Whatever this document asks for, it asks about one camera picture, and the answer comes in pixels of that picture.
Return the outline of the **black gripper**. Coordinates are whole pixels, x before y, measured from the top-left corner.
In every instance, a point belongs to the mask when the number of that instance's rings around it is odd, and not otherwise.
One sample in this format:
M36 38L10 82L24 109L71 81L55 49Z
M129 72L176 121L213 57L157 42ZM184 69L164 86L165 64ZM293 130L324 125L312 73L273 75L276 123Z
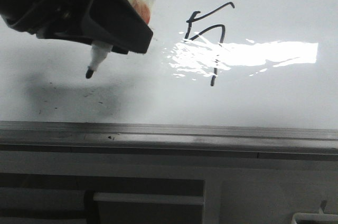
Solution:
M146 53L153 37L128 0L1 0L1 17L19 32L105 42L121 54Z

